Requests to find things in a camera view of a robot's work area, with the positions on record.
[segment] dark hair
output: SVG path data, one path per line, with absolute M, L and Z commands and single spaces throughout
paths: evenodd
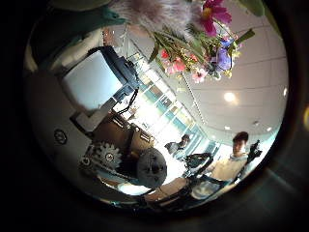
M 247 142 L 249 139 L 249 134 L 246 131 L 238 132 L 235 137 L 233 138 L 233 142 L 242 141 L 244 140 Z
M 182 137 L 182 140 L 184 139 L 187 139 L 187 141 L 189 142 L 190 141 L 190 136 L 188 134 L 185 134 L 183 137 Z

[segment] cable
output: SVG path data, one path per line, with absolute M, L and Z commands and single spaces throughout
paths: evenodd
M 120 111 L 117 112 L 117 114 L 123 114 L 125 112 L 127 112 L 129 110 L 129 108 L 132 106 L 132 104 L 134 103 L 135 99 L 136 99 L 136 96 L 138 94 L 138 90 L 139 88 L 135 89 L 131 99 L 129 100 L 129 103 L 128 103 L 128 106 Z

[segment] metal gear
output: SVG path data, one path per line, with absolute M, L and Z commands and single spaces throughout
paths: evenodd
M 114 144 L 105 142 L 91 144 L 86 152 L 86 156 L 96 165 L 111 170 L 119 167 L 122 161 L 122 154 L 119 153 L 119 148 L 116 148 Z

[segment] ceiling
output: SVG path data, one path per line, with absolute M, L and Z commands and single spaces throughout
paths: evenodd
M 236 132 L 247 131 L 250 143 L 258 138 L 265 141 L 280 126 L 286 106 L 287 96 L 283 96 L 288 87 L 285 47 L 265 17 L 248 14 L 231 1 L 224 1 L 223 5 L 232 15 L 230 28 L 233 32 L 242 35 L 252 28 L 256 33 L 244 42 L 232 78 L 222 75 L 220 81 L 206 80 L 196 84 L 187 76 L 188 89 L 184 93 L 176 92 L 178 80 L 169 77 L 165 80 L 208 137 L 215 136 L 216 141 L 230 145 Z M 115 30 L 118 44 L 123 39 L 120 28 Z M 128 35 L 144 55 L 150 57 L 154 42 L 133 33 Z M 234 93 L 237 102 L 226 102 L 223 98 L 226 92 Z M 254 121 L 259 121 L 259 126 L 253 126 Z

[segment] flower bouquet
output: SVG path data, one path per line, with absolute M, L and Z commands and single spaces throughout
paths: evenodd
M 250 29 L 238 38 L 229 27 L 232 17 L 221 6 L 223 0 L 125 0 L 109 7 L 139 25 L 154 40 L 149 59 L 167 75 L 188 73 L 196 83 L 205 78 L 231 77 L 235 58 L 244 40 L 254 36 Z

